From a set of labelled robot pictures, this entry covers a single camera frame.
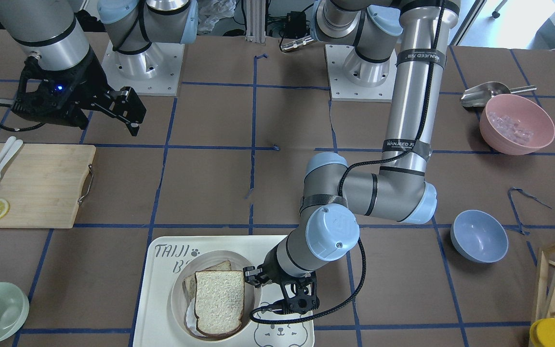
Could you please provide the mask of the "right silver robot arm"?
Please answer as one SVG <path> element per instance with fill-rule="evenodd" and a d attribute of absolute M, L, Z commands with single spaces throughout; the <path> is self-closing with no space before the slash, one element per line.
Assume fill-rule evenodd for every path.
<path fill-rule="evenodd" d="M 168 61 L 159 44 L 190 44 L 198 32 L 196 0 L 100 0 L 100 20 L 109 35 L 121 76 L 165 76 Z M 14 99 L 0 107 L 27 121 L 84 130 L 85 110 L 106 114 L 137 136 L 147 112 L 132 86 L 114 89 L 66 0 L 0 0 L 0 22 L 26 54 Z M 0 129 L 15 128 L 0 123 Z"/>

